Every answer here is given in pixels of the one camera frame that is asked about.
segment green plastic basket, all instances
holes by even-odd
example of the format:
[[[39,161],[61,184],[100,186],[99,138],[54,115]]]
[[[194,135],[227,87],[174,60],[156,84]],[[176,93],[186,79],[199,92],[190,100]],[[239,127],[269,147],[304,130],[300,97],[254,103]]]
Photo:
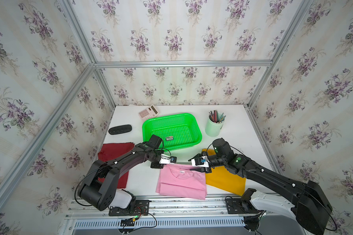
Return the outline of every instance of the green plastic basket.
[[[164,148],[168,150],[188,148],[200,143],[202,139],[198,123],[192,114],[176,114],[146,120],[143,124],[143,141],[148,141],[152,135],[162,138]]]

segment dark red cloth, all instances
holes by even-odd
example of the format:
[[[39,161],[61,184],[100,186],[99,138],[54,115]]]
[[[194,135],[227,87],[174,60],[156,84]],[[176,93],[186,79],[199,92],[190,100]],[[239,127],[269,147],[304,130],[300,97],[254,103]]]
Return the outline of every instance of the dark red cloth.
[[[98,153],[98,159],[104,162],[113,160],[131,151],[133,147],[135,147],[134,143],[104,144],[101,148],[101,151]],[[128,172],[119,178],[117,188],[126,188],[127,180],[128,180]]]

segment yellow cloth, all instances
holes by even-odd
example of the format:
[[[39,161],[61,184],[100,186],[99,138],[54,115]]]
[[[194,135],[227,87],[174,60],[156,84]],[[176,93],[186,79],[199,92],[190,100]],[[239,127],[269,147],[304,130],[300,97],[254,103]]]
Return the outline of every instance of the yellow cloth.
[[[208,155],[214,155],[213,149],[208,150]],[[207,185],[242,196],[245,192],[246,178],[231,174],[224,166],[212,168],[212,173],[205,175]]]

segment white table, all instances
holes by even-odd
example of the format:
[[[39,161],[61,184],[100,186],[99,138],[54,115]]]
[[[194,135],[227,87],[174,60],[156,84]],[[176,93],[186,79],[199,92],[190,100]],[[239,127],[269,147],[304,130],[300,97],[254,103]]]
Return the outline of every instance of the white table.
[[[241,150],[246,156],[250,157],[263,167],[271,170],[271,165],[263,151],[255,130],[250,119],[242,105],[177,105],[177,106],[156,106],[161,116],[173,114],[190,113],[195,116],[199,125],[202,140],[199,144],[171,151],[172,155],[177,157],[177,163],[190,164],[188,159],[200,153],[203,148],[207,148],[213,140],[224,138],[229,144]],[[107,134],[104,140],[106,143],[127,143],[135,144],[143,142],[142,125],[138,113],[143,110],[144,106],[117,106],[109,127],[120,126],[125,124],[132,125],[132,131],[119,134]],[[208,112],[217,109],[219,112],[224,112],[226,115],[225,124],[222,127],[220,134],[217,137],[210,137],[205,133],[205,125],[208,119]],[[159,169],[152,169],[151,162],[147,161],[133,167],[129,171],[127,188],[129,192],[136,196],[154,196],[158,195],[155,192]],[[254,188],[264,193],[273,193],[267,187],[251,180],[246,180],[246,189]],[[219,188],[207,185],[207,194],[228,194],[229,192]]]

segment vent grille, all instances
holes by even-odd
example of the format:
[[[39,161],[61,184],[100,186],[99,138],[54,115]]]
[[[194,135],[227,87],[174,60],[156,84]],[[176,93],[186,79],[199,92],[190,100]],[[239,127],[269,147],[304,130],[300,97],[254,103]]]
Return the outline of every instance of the vent grille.
[[[75,229],[117,229],[121,228],[122,219],[79,219],[75,223]],[[130,228],[152,227],[155,220],[140,218]],[[182,218],[157,218],[156,228],[199,228],[199,227],[244,227],[243,217],[182,217]]]

